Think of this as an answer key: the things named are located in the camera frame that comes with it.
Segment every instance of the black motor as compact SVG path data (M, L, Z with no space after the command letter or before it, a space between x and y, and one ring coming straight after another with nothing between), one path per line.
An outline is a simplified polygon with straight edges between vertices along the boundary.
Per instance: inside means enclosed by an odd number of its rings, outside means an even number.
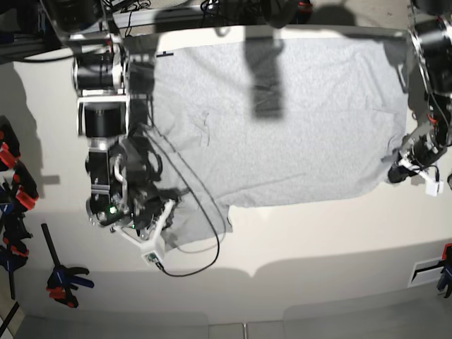
M418 9L431 16L440 16L452 11L451 0L412 0L412 2Z

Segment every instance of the metal frame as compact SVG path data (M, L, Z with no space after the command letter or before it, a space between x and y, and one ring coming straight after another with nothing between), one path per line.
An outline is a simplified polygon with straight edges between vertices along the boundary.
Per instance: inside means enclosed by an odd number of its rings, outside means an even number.
M117 13L113 15L114 22L118 28L126 28L129 26L154 25L157 23L171 23L181 20L199 20L203 17L203 12L199 5L197 6L180 6L174 8L156 8L143 9L136 12ZM94 25L83 33L97 32L98 26Z

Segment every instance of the red clamp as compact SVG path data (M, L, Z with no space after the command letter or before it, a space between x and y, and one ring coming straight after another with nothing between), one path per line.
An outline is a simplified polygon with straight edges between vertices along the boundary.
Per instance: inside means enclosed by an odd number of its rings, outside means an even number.
M68 300L68 298L66 297L66 292L64 291L63 287L55 287L55 288L46 287L45 290L50 292L49 298L52 298L58 302L61 302L62 304L66 304L69 307L71 307L72 309L75 308L76 305L72 301Z
M300 12L307 12L307 13L311 13L312 12L312 4L310 4L309 2L303 2L303 1L299 1L298 2L298 9Z
M29 196L24 190L23 187L20 186L16 193L16 199L20 202L20 204L27 208L28 210L32 210L36 205L36 200L39 197L36 196L36 198L32 198Z
M9 245L9 239L7 237L4 237L3 243L5 245ZM23 243L21 243L21 244L22 244L22 247L25 249L24 252L18 250L18 248L14 245L11 245L11 247L10 247L11 252L13 252L14 254L17 254L18 256L22 256L23 258L26 258L26 257L28 257L28 254L30 253L30 251L28 249L26 249L26 247Z
M0 147L0 160L7 166L7 168L11 169L16 164L16 161L19 157L14 157L9 151L8 144L2 143Z
M446 252L447 252L447 249L448 249L448 248L451 248L451 247L452 247L452 244L447 244L447 245L444 247L443 260L446 260Z

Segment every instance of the clamp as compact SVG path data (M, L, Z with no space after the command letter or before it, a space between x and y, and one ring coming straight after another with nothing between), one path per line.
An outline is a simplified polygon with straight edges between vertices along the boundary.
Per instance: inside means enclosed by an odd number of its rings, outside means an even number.
M39 198L36 182L20 160L17 160L14 167L11 193L16 200L15 206L20 212L33 209Z
M20 143L5 116L0 117L0 172L10 170L20 157Z
M443 254L444 269L442 270L441 279L438 282L438 290L443 291L447 287L446 296L449 298L452 295L452 244L446 245Z
M56 302L65 304L71 308L78 307L78 300L73 295L71 290L78 290L78 286L85 286L89 288L94 288L94 282L85 278L77 277L78 274L89 274L90 271L87 268L82 267L72 267L67 268L61 265L57 251L55 250L54 243L50 237L50 232L47 224L41 224L44 237L49 247L50 255L54 262L54 269L52 274L47 281L46 291L50 292L49 297L54 299Z
M9 290L11 293L11 299L16 299L16 288L14 285L14 271L23 267L27 263L27 256L17 256L11 251L11 246L5 249L0 245L0 265L2 265L9 277Z
M26 257L28 256L28 250L22 240L31 239L33 235L26 230L23 218L24 215L22 213L10 213L2 216L1 223L5 227L3 242L10 246L11 251L15 255Z

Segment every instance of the cable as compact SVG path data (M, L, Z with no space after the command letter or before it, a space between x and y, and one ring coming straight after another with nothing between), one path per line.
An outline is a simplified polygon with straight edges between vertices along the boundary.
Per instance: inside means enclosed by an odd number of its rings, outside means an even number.
M415 161L417 162L419 169L415 169L415 170L413 170L413 172L419 174L421 171L424 171L427 168L435 168L435 180L436 180L436 182L439 182L440 176L439 176L439 168L438 168L438 166L436 166L436 165L428 165L428 166L423 165L418 159L415 159Z
M126 37L130 37L132 33L132 27L131 27L131 21L132 21L132 13L140 11L142 9L150 8L151 2L150 0L138 0L135 1L133 4L127 6L126 8L123 8L121 10L121 13L129 13L129 23L127 24L126 32L124 35Z
M174 145L168 140L168 138L162 134L160 132L160 130L158 129L158 127L155 125L154 121L151 119L151 117L149 117L149 119L151 120L152 124L153 124L153 128L157 131L158 135L161 136L165 142L170 146L170 148L172 149L172 151L174 153L177 154L177 156L179 157L179 159L184 163L185 167L187 167L190 171L190 173L192 173L192 175L196 178L196 181L203 187L203 190L207 193L210 202L215 206L215 209L217 210L218 215L220 216L220 219L222 220L223 223L223 228L226 232L226 223L225 220L222 217L221 211L218 208L217 203L215 202L215 199L213 198L212 194L209 192L209 190L207 189L207 187L205 186L205 184L203 183L203 181L199 178L199 176L195 173L195 171L193 171L193 169L190 167L190 165L186 162L186 160L182 157L181 153L174 147Z
M429 96L429 100L427 101L427 104L428 104L429 107L430 107L430 98L431 98L431 97L433 98L433 101L435 101L435 105L436 105L436 107L438 107L438 110L439 110L439 112L441 113L441 116L442 116L443 119L444 119L444 123L447 125L446 143L445 143L444 145L440 145L440 146L441 146L441 147L449 147L449 145L447 145L447 140L449 139L449 129L450 129L450 126L449 126L449 124L448 124L446 115L444 114L444 112L443 112L441 106L439 106L439 104L438 104L438 102L436 101L436 98L435 98L434 95L430 95L430 96Z
M218 11L220 10L219 8L217 8L217 13L210 12L208 10L208 7L213 5L213 4L216 4L216 3L218 3L218 6L220 5L219 0L213 0L212 3L210 3L210 0L204 0L203 2L201 2L200 6L201 6L201 10L203 12L203 18L201 19L200 28L202 28L204 26L204 20L206 19L207 15L213 16L213 17L217 17L217 18L222 18L222 19L224 19L226 21L229 21L231 23L237 23L236 20L232 20L231 18L228 18L227 16L219 14L218 13Z
M169 273L165 270L165 268L163 267L163 265L161 263L156 263L157 267L166 275L173 277L173 278L185 278L185 277L189 277L191 275L195 275L198 274L200 272L203 272L204 270L208 269L209 267L211 267L217 260L218 260L218 256L220 255L220 239L218 238L218 233L217 230L215 229L215 227L213 226L212 221L210 220L206 210L204 209L204 207L202 206L201 202L199 201L198 196L194 193L193 189L190 187L189 183L187 182L187 180L184 178L184 176L182 175L182 173L177 169L176 165L171 161L169 155L165 152L165 150L163 149L163 147L161 145L159 145L157 143L157 141L150 136L148 133L146 135L154 144L155 146L159 149L159 151L165 156L165 158L168 160L168 163L171 165L171 167L174 169L174 171L177 173L177 175L181 178L181 180L184 182L185 186L187 187L187 189L189 190L189 193L193 196L193 198L195 199L196 203L198 204L199 208L201 209L201 211L203 212L204 216L206 217L206 220L210 226L210 228L212 229L213 234L215 235L215 239L217 242L217 252L215 254L215 258L206 266L195 270L194 272L191 273L187 273L187 274L172 274ZM168 144L173 148L174 146L165 138L165 140L168 142ZM183 158L181 157L181 155L178 153L179 157L182 159L182 161L184 162L184 164L186 164L186 166L189 168L189 170L196 176L196 174L194 173L194 171L190 168L190 166L187 165L187 163L185 162L185 160L183 160ZM203 185L203 188L206 190L206 193L210 196L210 198L213 200L213 197L211 196L211 194L208 192L207 188ZM220 209L218 208L217 204L214 202L215 207L217 208L217 211L220 214Z
M53 58L53 59L25 59L25 58L16 59L16 58L11 58L9 56L1 56L1 55L0 55L0 59L6 60L8 62L20 62L20 63L24 63L24 64L45 64L47 62L55 62L55 61L72 59L74 57L79 57L80 55L91 54L91 53L95 53L97 51L98 51L98 49L95 49L95 50L89 51L89 52L75 53L75 54L61 56L61 57Z

